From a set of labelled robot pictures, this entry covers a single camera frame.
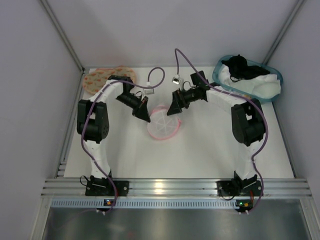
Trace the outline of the pink floral mesh laundry bag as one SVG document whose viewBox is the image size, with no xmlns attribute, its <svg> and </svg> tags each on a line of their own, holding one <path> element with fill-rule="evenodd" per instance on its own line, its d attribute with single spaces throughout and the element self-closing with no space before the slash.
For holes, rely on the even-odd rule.
<svg viewBox="0 0 320 240">
<path fill-rule="evenodd" d="M 111 75 L 130 77 L 133 83 L 137 82 L 136 73 L 127 66 L 118 66 L 115 68 L 97 68 L 84 76 L 82 81 L 83 89 L 89 94 L 95 95 L 103 86 Z"/>
</svg>

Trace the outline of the pink garment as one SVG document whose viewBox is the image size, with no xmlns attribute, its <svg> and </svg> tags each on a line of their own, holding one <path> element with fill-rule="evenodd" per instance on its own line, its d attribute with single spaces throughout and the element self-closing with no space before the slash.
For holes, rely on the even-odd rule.
<svg viewBox="0 0 320 240">
<path fill-rule="evenodd" d="M 165 115 L 167 115 L 169 108 L 165 105 L 158 105 L 156 106 L 153 110 L 152 110 L 152 115 L 156 114 L 156 113 L 164 113 Z"/>
</svg>

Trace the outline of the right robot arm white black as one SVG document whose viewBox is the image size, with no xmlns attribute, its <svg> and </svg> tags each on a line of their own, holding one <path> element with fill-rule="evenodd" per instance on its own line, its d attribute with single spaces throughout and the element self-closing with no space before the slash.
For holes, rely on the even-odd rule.
<svg viewBox="0 0 320 240">
<path fill-rule="evenodd" d="M 191 74 L 190 77 L 192 85 L 188 90 L 184 89 L 185 82 L 179 74 L 172 78 L 172 82 L 179 85 L 179 88 L 172 92 L 172 102 L 166 114 L 180 114 L 183 109 L 188 109 L 191 103 L 199 100 L 219 106 L 230 114 L 232 134 L 239 143 L 234 178 L 243 182 L 257 178 L 253 159 L 257 155 L 257 148 L 253 143 L 263 140 L 267 132 L 260 102 L 255 98 L 247 99 L 219 89 L 216 83 L 205 83 L 202 70 Z"/>
</svg>

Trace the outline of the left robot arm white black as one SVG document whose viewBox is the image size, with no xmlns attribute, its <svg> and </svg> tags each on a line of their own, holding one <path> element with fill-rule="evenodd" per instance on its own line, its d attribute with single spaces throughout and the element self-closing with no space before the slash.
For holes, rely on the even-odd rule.
<svg viewBox="0 0 320 240">
<path fill-rule="evenodd" d="M 132 115 L 142 121 L 151 121 L 147 108 L 149 98 L 136 96 L 131 90 L 136 86 L 130 77 L 111 75 L 102 89 L 77 105 L 76 131 L 81 135 L 80 144 L 91 161 L 91 176 L 110 180 L 106 140 L 110 131 L 107 103 L 117 100 L 131 108 Z"/>
</svg>

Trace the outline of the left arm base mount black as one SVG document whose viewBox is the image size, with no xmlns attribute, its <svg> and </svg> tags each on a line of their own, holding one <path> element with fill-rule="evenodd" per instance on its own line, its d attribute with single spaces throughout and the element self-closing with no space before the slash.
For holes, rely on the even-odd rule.
<svg viewBox="0 0 320 240">
<path fill-rule="evenodd" d="M 107 178 L 97 178 L 91 175 L 89 178 L 81 176 L 79 182 L 85 187 L 85 195 L 89 197 L 126 197 L 129 193 L 129 181 L 108 180 Z"/>
</svg>

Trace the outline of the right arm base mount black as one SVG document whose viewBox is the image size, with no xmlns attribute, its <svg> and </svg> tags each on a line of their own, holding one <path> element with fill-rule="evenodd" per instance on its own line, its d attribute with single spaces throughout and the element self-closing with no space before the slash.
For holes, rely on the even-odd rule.
<svg viewBox="0 0 320 240">
<path fill-rule="evenodd" d="M 216 185 L 218 196 L 227 201 L 235 197 L 258 197 L 263 190 L 257 174 L 254 174 L 253 177 L 242 179 L 236 171 L 233 172 L 233 178 L 219 180 Z"/>
</svg>

